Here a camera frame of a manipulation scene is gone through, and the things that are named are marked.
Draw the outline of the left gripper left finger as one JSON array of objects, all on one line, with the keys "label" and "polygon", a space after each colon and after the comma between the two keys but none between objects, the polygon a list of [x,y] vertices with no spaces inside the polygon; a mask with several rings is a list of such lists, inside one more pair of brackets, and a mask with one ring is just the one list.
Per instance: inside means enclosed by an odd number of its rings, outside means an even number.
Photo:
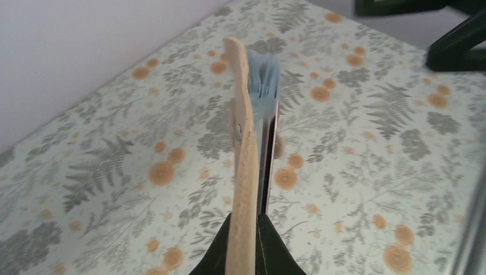
[{"label": "left gripper left finger", "polygon": [[189,275],[224,275],[231,213],[225,218],[205,255]]}]

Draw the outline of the floral patterned table mat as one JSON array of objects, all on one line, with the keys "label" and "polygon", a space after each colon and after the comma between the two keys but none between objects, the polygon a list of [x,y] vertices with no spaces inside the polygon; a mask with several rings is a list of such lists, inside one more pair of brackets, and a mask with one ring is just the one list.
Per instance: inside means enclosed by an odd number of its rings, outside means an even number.
[{"label": "floral patterned table mat", "polygon": [[308,1],[234,1],[1,155],[2,274],[189,274],[234,208],[236,56],[280,62],[266,214],[297,274],[444,274],[485,74]]}]

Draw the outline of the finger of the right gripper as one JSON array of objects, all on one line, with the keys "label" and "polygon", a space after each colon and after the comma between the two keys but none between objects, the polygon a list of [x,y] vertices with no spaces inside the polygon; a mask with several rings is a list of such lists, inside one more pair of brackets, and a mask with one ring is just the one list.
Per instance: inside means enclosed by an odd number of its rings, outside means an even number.
[{"label": "finger of the right gripper", "polygon": [[484,0],[355,0],[356,16],[389,16],[437,11],[444,8],[474,15],[485,9]]},{"label": "finger of the right gripper", "polygon": [[434,72],[485,72],[485,9],[430,45],[426,66]]}]

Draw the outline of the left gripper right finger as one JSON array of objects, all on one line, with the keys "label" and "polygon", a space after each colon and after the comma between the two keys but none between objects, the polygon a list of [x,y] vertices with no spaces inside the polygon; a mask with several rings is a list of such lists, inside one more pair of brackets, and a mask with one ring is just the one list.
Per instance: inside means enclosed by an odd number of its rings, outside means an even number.
[{"label": "left gripper right finger", "polygon": [[256,274],[306,275],[266,214],[257,217]]}]

